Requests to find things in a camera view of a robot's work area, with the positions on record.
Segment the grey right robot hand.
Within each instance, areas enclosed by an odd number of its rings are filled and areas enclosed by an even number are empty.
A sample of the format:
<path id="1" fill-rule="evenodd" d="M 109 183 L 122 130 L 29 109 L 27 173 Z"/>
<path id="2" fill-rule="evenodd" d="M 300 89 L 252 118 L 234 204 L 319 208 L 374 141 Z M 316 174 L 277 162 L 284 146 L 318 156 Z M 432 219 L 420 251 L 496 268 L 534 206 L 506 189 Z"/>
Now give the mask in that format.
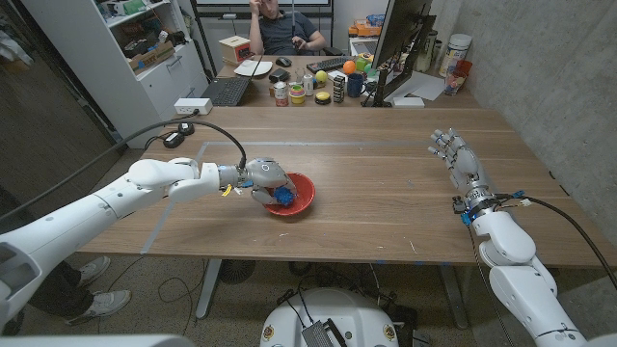
<path id="1" fill-rule="evenodd" d="M 471 201 L 495 197 L 490 192 L 480 160 L 454 128 L 448 132 L 436 129 L 430 138 L 436 147 L 428 147 L 428 150 L 444 161 L 450 180 L 460 193 Z"/>

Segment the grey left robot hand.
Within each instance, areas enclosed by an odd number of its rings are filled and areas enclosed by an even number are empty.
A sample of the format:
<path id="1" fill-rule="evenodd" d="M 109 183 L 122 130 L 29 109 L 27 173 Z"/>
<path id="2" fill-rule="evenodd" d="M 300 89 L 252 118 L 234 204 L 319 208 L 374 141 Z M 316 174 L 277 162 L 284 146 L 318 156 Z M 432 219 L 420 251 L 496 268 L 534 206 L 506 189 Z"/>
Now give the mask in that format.
<path id="1" fill-rule="evenodd" d="M 274 159 L 253 159 L 245 169 L 247 180 L 253 183 L 252 196 L 258 202 L 289 206 L 295 200 L 295 184 Z"/>

